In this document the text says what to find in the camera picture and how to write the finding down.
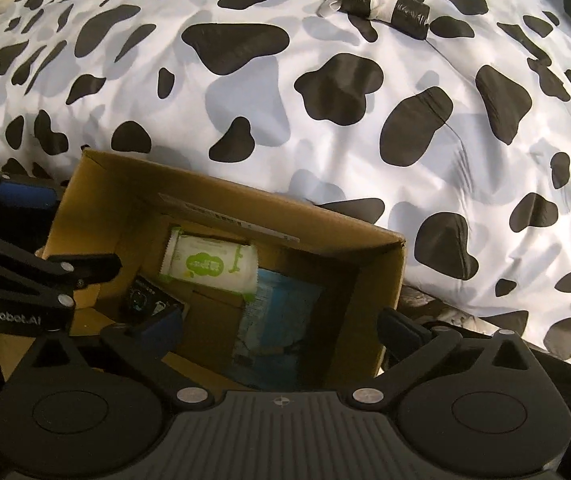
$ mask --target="circular pad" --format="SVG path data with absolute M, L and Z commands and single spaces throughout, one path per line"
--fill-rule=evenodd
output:
M 399 404 L 401 434 L 430 462 L 458 474 L 512 478 L 541 471 L 563 454 L 571 416 L 558 393 L 512 371 L 420 384 Z
M 0 455 L 38 478 L 93 478 L 133 463 L 162 432 L 159 399 L 88 367 L 22 371 L 0 393 Z
M 527 419 L 525 406 L 514 397 L 496 392 L 474 392 L 459 397 L 452 405 L 456 420 L 479 433 L 508 433 Z
M 51 433 L 81 433 L 103 422 L 108 403 L 90 392 L 59 392 L 41 399 L 32 415 L 41 428 Z

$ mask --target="tape-wrapped object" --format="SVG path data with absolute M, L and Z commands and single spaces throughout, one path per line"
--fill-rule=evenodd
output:
M 337 10 L 388 23 L 416 40 L 427 38 L 430 7 L 416 0 L 325 0 L 317 13 L 327 17 Z

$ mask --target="bed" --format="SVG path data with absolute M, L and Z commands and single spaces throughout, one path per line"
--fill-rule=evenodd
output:
M 0 170 L 114 150 L 402 232 L 407 283 L 571 362 L 571 0 L 418 0 L 425 41 L 323 1 L 12 1 Z

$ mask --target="open cardboard box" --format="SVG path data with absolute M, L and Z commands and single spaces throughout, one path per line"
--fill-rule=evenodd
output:
M 397 233 L 323 208 L 224 180 L 111 153 L 85 150 L 54 220 L 44 257 L 112 253 L 123 268 L 110 283 L 75 294 L 72 335 L 117 319 L 137 273 L 190 305 L 184 336 L 165 362 L 213 392 L 240 388 L 221 373 L 232 359 L 240 297 L 191 283 L 160 283 L 173 226 L 189 234 L 251 242 L 259 267 L 324 286 L 299 371 L 332 388 L 373 377 L 382 358 L 376 318 L 395 307 L 405 264 Z

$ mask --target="barcode label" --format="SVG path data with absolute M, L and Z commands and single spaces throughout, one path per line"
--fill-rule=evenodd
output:
M 235 224 L 244 229 L 249 229 L 250 231 L 255 231 L 268 236 L 274 236 L 275 238 L 280 238 L 281 240 L 288 240 L 289 242 L 299 243 L 299 238 L 297 237 L 287 235 L 285 233 L 280 233 L 279 231 L 274 231 L 273 229 L 268 229 L 267 227 L 262 227 L 260 225 L 251 224 L 250 222 L 245 222 L 243 220 L 239 220 L 238 218 L 233 218 L 231 216 L 218 213 L 217 211 L 212 211 L 211 209 L 201 207 L 200 205 L 185 202 L 184 200 L 179 200 L 178 198 L 174 198 L 163 193 L 159 193 L 159 198 L 162 199 L 166 204 L 177 206 L 183 210 L 191 211 L 192 213 L 207 216 L 208 218 L 216 218 L 222 222 Z

